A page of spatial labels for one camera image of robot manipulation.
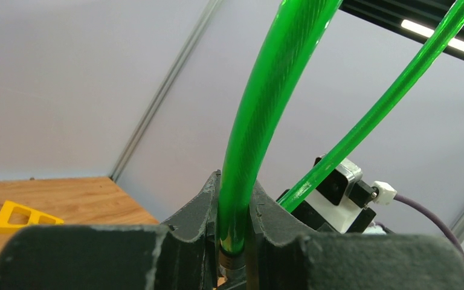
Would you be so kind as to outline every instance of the white connector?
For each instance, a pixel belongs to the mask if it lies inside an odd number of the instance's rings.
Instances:
[[[378,189],[378,194],[373,200],[376,204],[388,205],[398,194],[398,191],[386,182],[375,181],[371,187],[376,187]]]

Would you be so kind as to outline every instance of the yellow plastic block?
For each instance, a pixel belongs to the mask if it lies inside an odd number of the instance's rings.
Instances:
[[[29,220],[26,224],[10,224],[12,213],[24,214]],[[11,234],[28,225],[37,224],[62,225],[63,220],[13,201],[4,201],[0,211],[0,234]]]

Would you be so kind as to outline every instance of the translucent green tube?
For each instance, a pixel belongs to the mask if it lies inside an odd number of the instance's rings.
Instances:
[[[353,149],[378,125],[396,106],[464,24],[464,0],[456,1],[440,22],[433,35],[426,41],[417,55],[389,87],[385,94],[349,131],[348,134],[307,173],[280,200],[279,204],[293,211],[325,177],[344,160]]]
[[[248,203],[282,112],[342,0],[284,0],[250,74],[228,141],[218,202],[223,250],[243,250]]]

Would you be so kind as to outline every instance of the purple cable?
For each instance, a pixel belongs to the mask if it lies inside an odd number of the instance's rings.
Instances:
[[[394,197],[394,200],[402,202],[402,203],[404,203],[404,204],[406,204],[406,205],[408,205],[410,207],[413,207],[418,212],[424,214],[426,216],[426,218],[429,218],[435,225],[437,225],[437,227],[440,228],[440,230],[443,232],[445,237],[448,240],[450,240],[451,243],[453,243],[453,245],[458,249],[458,251],[460,251],[460,253],[464,256],[464,252],[463,252],[462,246],[460,244],[460,241],[458,241],[458,239],[456,239],[453,232],[440,220],[440,218],[438,216],[436,216],[436,214],[432,213],[429,209],[425,208],[420,203],[418,203],[418,202],[416,202],[416,201],[414,201],[414,200],[412,200],[410,198],[407,198],[405,196],[402,196],[400,194],[397,194]]]

